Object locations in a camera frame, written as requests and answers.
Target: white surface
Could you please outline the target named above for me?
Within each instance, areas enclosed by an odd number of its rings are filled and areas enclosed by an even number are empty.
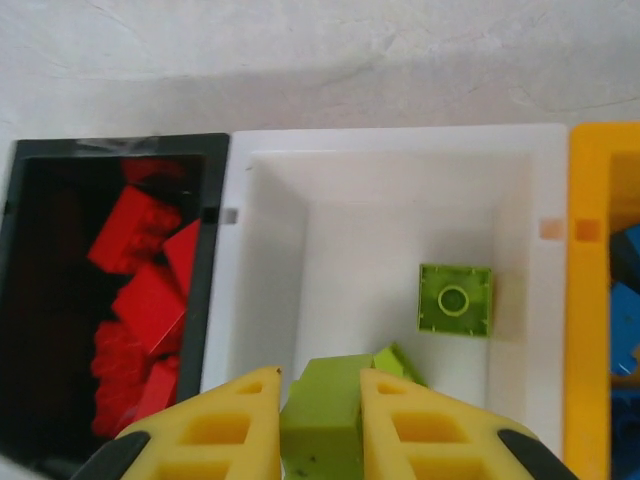
[[[637,119],[639,23],[638,0],[4,0],[0,178],[16,138]]]
[[[202,389],[399,341],[430,386],[562,447],[567,129],[239,132]],[[418,266],[490,266],[490,340],[416,331]]]

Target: lime green lego brick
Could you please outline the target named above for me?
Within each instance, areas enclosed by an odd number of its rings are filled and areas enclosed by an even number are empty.
[[[492,297],[490,268],[420,265],[418,329],[489,336]]]
[[[373,355],[316,358],[280,412],[280,454],[289,480],[363,478],[360,370]]]
[[[400,348],[400,345],[395,342],[378,352],[373,358],[373,362],[378,370],[384,370],[398,377],[411,380],[418,385],[427,386],[427,382],[424,381],[420,372],[413,366],[409,357]]]

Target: lego stud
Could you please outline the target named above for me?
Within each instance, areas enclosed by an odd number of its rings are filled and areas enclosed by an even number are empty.
[[[469,309],[469,295],[457,285],[447,285],[438,294],[438,307],[450,317],[459,317]]]

